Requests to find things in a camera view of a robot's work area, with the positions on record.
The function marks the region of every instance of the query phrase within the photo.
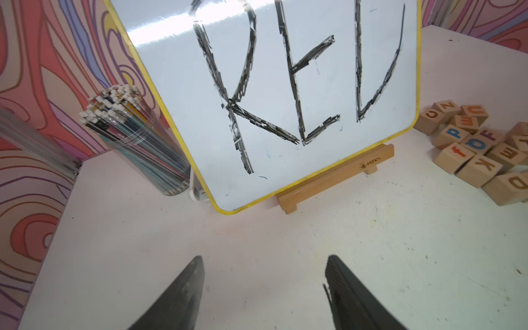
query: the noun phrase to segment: wooden stand base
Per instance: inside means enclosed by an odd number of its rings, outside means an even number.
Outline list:
[[[394,146],[382,144],[366,153],[356,156],[348,161],[322,172],[298,185],[277,194],[280,207],[290,214],[297,210],[297,204],[317,195],[339,182],[365,172],[372,174],[378,170],[378,164],[394,157]]]

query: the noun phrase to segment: bundle of pencils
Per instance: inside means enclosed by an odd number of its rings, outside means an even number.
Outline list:
[[[121,152],[164,195],[187,189],[190,165],[136,86],[115,85],[89,100],[81,123]]]

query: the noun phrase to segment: yellow whiteboard frame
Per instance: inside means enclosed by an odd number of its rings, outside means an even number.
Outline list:
[[[311,177],[314,177],[324,171],[327,171],[329,169],[331,169],[332,167],[335,167],[341,163],[344,163],[346,162],[347,160],[349,159],[352,159],[354,158],[355,156],[357,155],[360,155],[364,152],[367,152],[369,151],[370,149],[372,148],[376,148],[377,146],[389,141],[389,140],[392,140],[394,139],[395,137],[398,137],[402,134],[405,134],[406,132],[410,131],[412,129],[412,127],[414,126],[414,124],[416,123],[416,121],[418,120],[418,116],[420,115],[420,69],[421,69],[421,44],[422,44],[422,26],[421,26],[421,21],[422,21],[422,1],[421,0],[417,0],[418,2],[418,8],[417,8],[417,16],[418,16],[418,22],[417,22],[417,28],[418,28],[418,32],[417,32],[417,59],[416,59],[416,116],[414,117],[414,121],[412,122],[411,126],[409,126],[408,128],[404,129],[403,131],[400,131],[396,134],[393,134],[391,136],[389,136],[388,138],[386,139],[383,139],[367,148],[364,148],[363,150],[360,150],[358,151],[357,153],[353,154],[353,155],[350,155],[340,161],[336,161],[334,164],[332,165],[328,165],[316,172],[313,172],[312,174],[310,175],[307,175],[305,177],[303,177],[302,179],[299,179],[293,183],[290,183],[270,194],[267,194],[266,196],[264,197],[261,197],[249,204],[246,204],[236,210],[233,210],[233,211],[225,211],[223,209],[221,209],[216,201],[214,200],[213,198],[213,195],[211,194],[211,191],[209,191],[209,188],[207,187],[207,184],[205,183],[205,180],[204,178],[202,177],[202,174],[200,173],[200,170],[198,169],[196,163],[194,162],[194,159],[193,157],[191,156],[191,153],[189,152],[189,149],[187,148],[187,146],[185,145],[185,142],[183,142],[183,138],[182,136],[180,135],[180,132],[178,131],[178,129],[176,128],[176,125],[174,124],[174,121],[172,120],[172,117],[171,115],[169,114],[167,108],[165,107],[165,104],[163,103],[163,100],[161,98],[161,96],[159,95],[156,87],[154,86],[154,83],[152,82],[152,79],[150,78],[150,75],[148,74],[148,71],[146,69],[146,67],[143,65],[143,62],[141,61],[141,58],[139,57],[139,54],[136,50],[136,48],[134,47],[134,45],[132,44],[132,42],[130,41],[130,38],[128,37],[128,34],[127,32],[125,31],[125,27],[123,26],[123,24],[121,23],[121,20],[119,19],[119,16],[117,15],[116,13],[116,10],[114,9],[114,6],[112,5],[112,2],[111,0],[103,0],[105,5],[106,5],[106,8],[108,9],[108,12],[110,13],[110,16],[114,19],[116,25],[117,25],[117,29],[119,30],[119,33],[121,34],[121,37],[123,38],[123,41],[126,43],[126,45],[128,46],[128,49],[130,50],[130,53],[132,54],[132,57],[134,58],[134,60],[136,61],[136,64],[138,65],[139,67],[139,70],[141,72],[141,74],[143,75],[143,78],[145,78],[145,81],[148,85],[148,87],[150,88],[150,91],[152,92],[153,96],[154,96],[154,99],[156,100],[156,102],[159,104],[159,107],[163,113],[163,115],[165,116],[165,118],[167,119],[167,122],[168,124],[170,125],[171,129],[172,129],[172,132],[174,133],[174,135],[176,136],[176,139],[178,140],[178,143],[180,144],[183,152],[185,153],[185,156],[187,157],[187,159],[189,160],[189,163],[191,164],[193,170],[194,170],[194,173],[196,174],[196,176],[198,177],[198,180],[200,180],[200,183],[202,184],[205,192],[207,193],[207,196],[209,197],[209,200],[211,201],[211,204],[213,204],[213,207],[221,214],[225,214],[225,215],[233,215],[233,214],[236,214],[242,210],[245,210],[255,204],[258,204],[270,197],[273,197],[275,196],[276,194],[286,190],[286,189],[289,189],[303,181],[306,181],[308,180],[309,178]]]

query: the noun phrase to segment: pink wall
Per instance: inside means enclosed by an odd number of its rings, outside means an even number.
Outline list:
[[[528,53],[527,0],[423,0],[423,24]]]
[[[0,0],[0,105],[86,159],[107,147],[78,124],[117,83],[156,103],[102,0]],[[0,329],[27,302],[73,181],[0,139]]]

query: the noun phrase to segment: letter d on block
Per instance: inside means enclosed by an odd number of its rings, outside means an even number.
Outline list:
[[[477,150],[482,150],[482,149],[486,148],[486,144],[483,141],[477,140],[477,139],[471,139],[468,142],[466,142],[465,144],[467,144],[471,148],[474,148],[474,149],[477,149]]]
[[[528,184],[526,184],[526,182],[521,180],[521,178],[518,176],[513,176],[509,178],[508,181],[512,184],[512,186],[514,186],[517,189],[520,189],[520,190],[528,189]]]

